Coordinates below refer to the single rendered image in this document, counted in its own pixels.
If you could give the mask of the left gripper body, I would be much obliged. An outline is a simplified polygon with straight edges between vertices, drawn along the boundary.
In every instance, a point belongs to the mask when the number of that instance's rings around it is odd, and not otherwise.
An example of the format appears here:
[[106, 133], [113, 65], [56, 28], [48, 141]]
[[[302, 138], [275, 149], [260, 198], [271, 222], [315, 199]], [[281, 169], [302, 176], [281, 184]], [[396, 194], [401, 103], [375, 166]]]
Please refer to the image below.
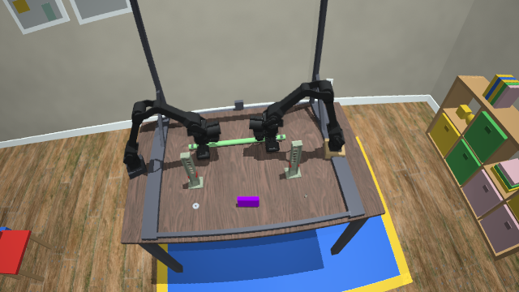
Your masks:
[[[265, 130], [266, 130], [266, 126], [265, 126]], [[266, 130], [266, 134], [268, 134], [268, 143], [266, 143], [266, 152], [278, 152], [280, 150], [279, 142], [276, 142], [277, 133], [278, 133], [278, 129], [277, 129], [277, 131], [275, 131], [273, 133], [268, 132]]]

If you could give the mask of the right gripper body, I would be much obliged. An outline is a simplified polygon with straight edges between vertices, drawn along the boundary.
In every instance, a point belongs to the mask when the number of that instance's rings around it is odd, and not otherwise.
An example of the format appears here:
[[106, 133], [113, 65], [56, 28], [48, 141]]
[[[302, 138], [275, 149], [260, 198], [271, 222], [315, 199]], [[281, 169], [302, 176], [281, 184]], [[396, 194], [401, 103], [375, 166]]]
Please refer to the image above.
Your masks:
[[195, 140], [196, 144], [199, 145], [200, 150], [196, 151], [196, 156], [199, 160], [208, 159], [210, 157], [208, 146], [206, 145], [206, 136], [202, 140]]

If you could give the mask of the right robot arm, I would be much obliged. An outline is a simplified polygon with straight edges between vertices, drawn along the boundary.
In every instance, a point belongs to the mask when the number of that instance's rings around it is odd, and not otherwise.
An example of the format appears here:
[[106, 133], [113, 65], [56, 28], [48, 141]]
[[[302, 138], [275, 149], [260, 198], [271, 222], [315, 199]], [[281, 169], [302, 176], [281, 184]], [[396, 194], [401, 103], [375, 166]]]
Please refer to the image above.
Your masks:
[[[152, 108], [146, 111], [146, 107], [149, 106]], [[198, 113], [182, 111], [162, 102], [161, 100], [137, 101], [134, 104], [131, 115], [132, 126], [130, 139], [127, 141], [123, 158], [123, 163], [128, 164], [130, 170], [135, 170], [141, 166], [141, 161], [137, 155], [139, 142], [136, 142], [139, 126], [144, 119], [148, 119], [154, 114], [162, 114], [182, 123], [183, 126], [187, 128], [187, 136], [193, 135], [195, 140], [202, 140], [205, 137], [205, 134], [207, 135], [206, 144], [209, 144], [210, 142], [217, 143], [220, 139], [219, 134], [221, 133], [221, 130], [219, 129], [220, 124], [218, 124], [218, 121], [206, 123], [206, 119], [201, 117]]]

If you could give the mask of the purple block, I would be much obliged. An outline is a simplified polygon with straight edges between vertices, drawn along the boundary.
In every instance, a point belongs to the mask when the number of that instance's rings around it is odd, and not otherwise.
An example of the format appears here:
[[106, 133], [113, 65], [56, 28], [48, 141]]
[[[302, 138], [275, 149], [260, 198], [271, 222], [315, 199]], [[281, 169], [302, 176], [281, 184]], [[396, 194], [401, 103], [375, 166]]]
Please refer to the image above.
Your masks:
[[259, 207], [259, 197], [258, 196], [238, 196], [237, 198], [239, 207]]

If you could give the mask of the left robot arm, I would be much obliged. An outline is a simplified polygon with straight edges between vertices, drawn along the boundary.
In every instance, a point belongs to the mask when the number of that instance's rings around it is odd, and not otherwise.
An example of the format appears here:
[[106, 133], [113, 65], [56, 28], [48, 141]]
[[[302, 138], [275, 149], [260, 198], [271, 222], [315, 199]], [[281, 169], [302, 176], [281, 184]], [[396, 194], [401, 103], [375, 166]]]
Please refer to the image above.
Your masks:
[[[319, 92], [312, 90], [318, 88]], [[326, 123], [328, 130], [328, 147], [330, 152], [342, 152], [342, 145], [345, 144], [343, 130], [337, 122], [337, 117], [334, 109], [334, 92], [332, 84], [328, 80], [314, 80], [310, 83], [302, 83], [298, 88], [292, 91], [287, 97], [279, 102], [274, 102], [268, 106], [263, 112], [263, 116], [251, 115], [249, 129], [253, 130], [254, 137], [257, 141], [268, 138], [268, 132], [277, 131], [278, 127], [283, 127], [283, 116], [285, 112], [292, 106], [300, 102], [304, 97], [313, 97], [317, 100], [322, 100], [326, 106], [328, 113], [328, 120], [331, 123]], [[265, 130], [266, 126], [266, 130]], [[339, 128], [338, 128], [339, 127]]]

